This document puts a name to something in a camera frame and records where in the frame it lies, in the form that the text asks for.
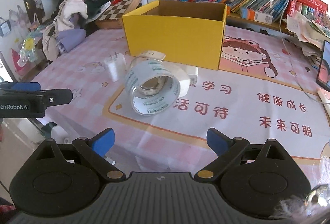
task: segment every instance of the table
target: table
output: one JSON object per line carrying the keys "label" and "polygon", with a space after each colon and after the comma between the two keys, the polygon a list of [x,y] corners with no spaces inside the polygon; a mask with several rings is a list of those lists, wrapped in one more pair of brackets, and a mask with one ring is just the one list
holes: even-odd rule
{"label": "table", "polygon": [[287,48],[278,38],[226,26],[220,70],[199,68],[197,84],[187,96],[150,117],[132,110],[121,82],[113,83],[103,64],[115,53],[124,54],[127,63],[132,60],[122,29],[98,30],[33,81],[41,89],[72,90],[70,104],[46,110],[72,139],[113,128],[116,141],[107,156],[125,173],[194,174],[217,157],[206,144],[206,131],[215,127],[251,143],[277,139],[313,181],[312,166],[328,146],[329,122],[323,106],[295,81],[296,72],[300,84],[316,98],[317,71],[298,48],[289,43]]}

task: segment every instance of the white cable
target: white cable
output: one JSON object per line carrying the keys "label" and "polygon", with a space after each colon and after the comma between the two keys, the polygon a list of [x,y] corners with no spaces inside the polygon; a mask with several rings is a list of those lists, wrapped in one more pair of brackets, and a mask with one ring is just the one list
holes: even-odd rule
{"label": "white cable", "polygon": [[[284,10],[283,10],[283,13],[282,13],[282,15],[281,15],[281,18],[280,18],[280,20],[279,20],[279,32],[281,33],[282,43],[283,43],[284,48],[285,48],[285,50],[286,50],[287,52],[289,52],[289,50],[287,49],[286,44],[285,44],[284,39],[283,39],[283,35],[282,35],[283,33],[282,33],[281,25],[282,25],[283,16],[284,16],[284,13],[285,13],[285,11],[286,11],[286,9],[287,9],[287,7],[288,7],[289,1],[290,1],[290,0],[287,0],[287,2],[286,2],[286,6],[285,6],[285,8],[284,8]],[[298,81],[297,73],[294,71],[294,67],[293,67],[293,63],[292,63],[292,59],[291,59],[291,55],[290,55],[290,53],[289,53],[289,59],[290,59],[290,64],[291,64],[292,71],[294,72],[294,78],[295,78],[295,80],[296,80],[296,83],[297,83],[298,86],[301,88],[301,90],[302,90],[302,91],[308,96],[308,98],[311,99],[311,100],[313,100],[314,102],[318,102],[318,103],[321,103],[321,104],[330,105],[330,103],[320,102],[320,101],[314,99],[313,97],[311,97],[311,96],[310,96],[310,95],[304,90],[304,88],[301,86],[301,84],[300,84],[299,81]]]}

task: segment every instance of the wall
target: wall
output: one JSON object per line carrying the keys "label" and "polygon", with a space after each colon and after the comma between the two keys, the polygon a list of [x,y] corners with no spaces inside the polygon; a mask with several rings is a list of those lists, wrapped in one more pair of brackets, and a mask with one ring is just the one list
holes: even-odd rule
{"label": "wall", "polygon": [[[22,10],[26,12],[24,0],[0,0],[0,16],[6,20],[9,19],[9,10],[11,9],[18,12],[17,5],[20,5]],[[2,52],[5,61],[17,80],[19,80],[22,76],[17,74],[15,71],[11,49],[13,48],[15,51],[19,51],[19,44],[23,41],[22,36],[24,37],[24,34],[27,35],[27,33],[27,29],[20,29],[19,26],[15,26],[12,27],[12,31],[10,33],[4,37],[0,37],[0,51]]]}

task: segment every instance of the chessboard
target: chessboard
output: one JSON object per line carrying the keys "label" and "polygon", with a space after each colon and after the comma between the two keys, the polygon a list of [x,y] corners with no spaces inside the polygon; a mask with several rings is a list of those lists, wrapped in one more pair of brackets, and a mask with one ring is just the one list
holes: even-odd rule
{"label": "chessboard", "polygon": [[136,9],[141,0],[120,0],[115,5],[110,5],[109,8],[98,18],[96,24],[100,28],[122,28],[122,16],[125,13]]}

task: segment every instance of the pile of clothes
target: pile of clothes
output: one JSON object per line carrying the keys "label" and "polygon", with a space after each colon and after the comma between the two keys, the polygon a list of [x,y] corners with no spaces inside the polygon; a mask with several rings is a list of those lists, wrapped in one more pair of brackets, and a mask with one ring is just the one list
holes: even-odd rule
{"label": "pile of clothes", "polygon": [[101,11],[111,0],[60,0],[47,26],[42,48],[49,61],[71,51],[86,38],[85,22]]}

